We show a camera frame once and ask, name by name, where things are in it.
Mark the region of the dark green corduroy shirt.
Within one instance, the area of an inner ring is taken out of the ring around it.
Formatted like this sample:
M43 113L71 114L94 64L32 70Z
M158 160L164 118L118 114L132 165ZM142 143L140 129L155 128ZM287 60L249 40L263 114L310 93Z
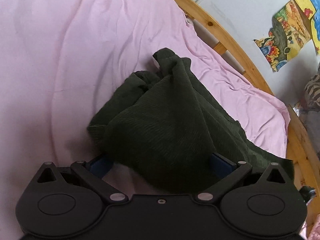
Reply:
M191 60L163 48L159 71L132 73L93 116L88 133L99 155L133 169L170 193L197 193L222 179L215 154L255 169L279 163L290 178L293 162L250 142L191 72Z

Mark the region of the plastic bag of clothes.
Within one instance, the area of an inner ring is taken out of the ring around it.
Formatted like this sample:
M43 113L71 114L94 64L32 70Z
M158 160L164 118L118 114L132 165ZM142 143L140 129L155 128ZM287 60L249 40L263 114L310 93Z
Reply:
M313 149L319 157L319 67L317 73L304 87L304 94L300 100L299 118L303 123Z

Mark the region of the pink bed sheet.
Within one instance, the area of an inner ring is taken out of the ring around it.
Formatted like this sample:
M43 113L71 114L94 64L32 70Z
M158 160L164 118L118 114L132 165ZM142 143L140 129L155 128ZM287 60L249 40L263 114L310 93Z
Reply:
M254 88L198 36L174 0L1 0L1 239L22 236L15 206L45 161L90 159L86 128L133 72L169 48L248 139L285 157L285 105Z

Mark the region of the wooden bed frame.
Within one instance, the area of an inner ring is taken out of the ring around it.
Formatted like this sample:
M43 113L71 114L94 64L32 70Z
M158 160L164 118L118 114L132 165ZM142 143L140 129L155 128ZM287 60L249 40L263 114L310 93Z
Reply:
M267 82L254 63L216 19L192 0L175 0L175 2L186 15L192 20L197 20L217 38L218 43L212 47L214 51L219 55L224 54L226 51L230 52L244 68L241 74L254 87L272 94ZM300 189L308 185L316 189L316 196L308 205L308 216L303 229L306 230L308 239L319 239L319 159L299 117L290 106L287 109L291 120L288 128L286 155L294 163L295 186Z

